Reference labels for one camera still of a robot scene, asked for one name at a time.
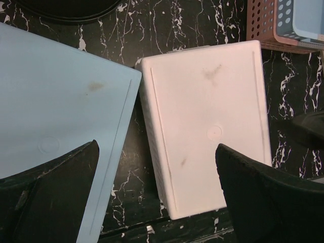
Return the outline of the dark blue perforated basket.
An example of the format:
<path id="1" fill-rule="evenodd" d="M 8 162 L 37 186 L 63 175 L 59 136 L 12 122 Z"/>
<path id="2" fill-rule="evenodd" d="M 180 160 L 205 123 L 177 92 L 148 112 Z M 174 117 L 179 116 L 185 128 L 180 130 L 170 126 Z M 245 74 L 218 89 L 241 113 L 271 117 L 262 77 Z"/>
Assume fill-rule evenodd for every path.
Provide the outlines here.
<path id="1" fill-rule="evenodd" d="M 323 44 L 323 0 L 277 1 L 276 34 Z"/>

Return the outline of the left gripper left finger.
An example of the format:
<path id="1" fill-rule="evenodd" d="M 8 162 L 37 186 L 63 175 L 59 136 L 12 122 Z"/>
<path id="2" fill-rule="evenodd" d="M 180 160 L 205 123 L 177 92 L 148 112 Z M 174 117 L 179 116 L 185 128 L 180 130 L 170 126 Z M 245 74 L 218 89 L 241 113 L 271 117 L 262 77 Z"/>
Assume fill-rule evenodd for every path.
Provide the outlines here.
<path id="1" fill-rule="evenodd" d="M 98 160 L 93 140 L 1 179 L 1 242 L 76 242 Z"/>

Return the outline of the white perforated basket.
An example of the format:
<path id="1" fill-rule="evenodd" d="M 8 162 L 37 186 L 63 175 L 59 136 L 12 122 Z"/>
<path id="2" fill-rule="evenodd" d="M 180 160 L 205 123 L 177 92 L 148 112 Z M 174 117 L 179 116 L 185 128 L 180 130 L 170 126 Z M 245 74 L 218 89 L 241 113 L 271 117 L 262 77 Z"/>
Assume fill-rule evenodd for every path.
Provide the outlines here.
<path id="1" fill-rule="evenodd" d="M 144 57 L 135 68 L 158 196 L 171 219 L 226 207 L 219 144 L 271 165 L 259 41 Z"/>

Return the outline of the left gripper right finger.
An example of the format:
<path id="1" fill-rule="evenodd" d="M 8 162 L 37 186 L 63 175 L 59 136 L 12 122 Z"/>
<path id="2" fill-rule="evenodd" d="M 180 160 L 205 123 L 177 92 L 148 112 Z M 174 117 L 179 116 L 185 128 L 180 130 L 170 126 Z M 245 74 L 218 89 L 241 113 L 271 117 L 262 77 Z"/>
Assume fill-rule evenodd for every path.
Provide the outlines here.
<path id="1" fill-rule="evenodd" d="M 220 144 L 217 171 L 238 242 L 323 242 L 323 184 Z"/>

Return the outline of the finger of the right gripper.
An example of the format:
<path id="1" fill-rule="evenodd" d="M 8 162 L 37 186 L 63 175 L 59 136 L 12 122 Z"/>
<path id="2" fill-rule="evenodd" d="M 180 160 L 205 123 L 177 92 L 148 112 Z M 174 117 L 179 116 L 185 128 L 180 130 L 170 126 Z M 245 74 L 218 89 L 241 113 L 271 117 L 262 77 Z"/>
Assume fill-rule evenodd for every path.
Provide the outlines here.
<path id="1" fill-rule="evenodd" d="M 290 139 L 309 149 L 323 149 L 323 110 L 278 120 L 276 126 Z"/>

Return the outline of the large black plastic bucket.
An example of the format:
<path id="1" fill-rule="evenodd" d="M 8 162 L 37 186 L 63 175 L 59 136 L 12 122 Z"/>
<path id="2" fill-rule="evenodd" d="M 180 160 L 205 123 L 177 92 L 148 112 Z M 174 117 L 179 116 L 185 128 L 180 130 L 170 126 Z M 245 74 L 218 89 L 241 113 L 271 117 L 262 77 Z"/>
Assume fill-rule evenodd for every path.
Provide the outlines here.
<path id="1" fill-rule="evenodd" d="M 86 23 L 113 11 L 118 0 L 19 0 L 20 7 L 47 20 L 61 23 Z"/>

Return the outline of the light blue perforated basket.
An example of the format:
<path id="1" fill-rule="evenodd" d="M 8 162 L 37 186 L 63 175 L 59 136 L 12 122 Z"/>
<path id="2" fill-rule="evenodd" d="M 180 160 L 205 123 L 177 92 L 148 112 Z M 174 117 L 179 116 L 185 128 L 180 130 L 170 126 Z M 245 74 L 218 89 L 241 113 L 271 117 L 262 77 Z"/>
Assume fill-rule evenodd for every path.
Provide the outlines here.
<path id="1" fill-rule="evenodd" d="M 77 242 L 97 242 L 141 72 L 1 24 L 1 177 L 92 140 L 99 161 Z"/>

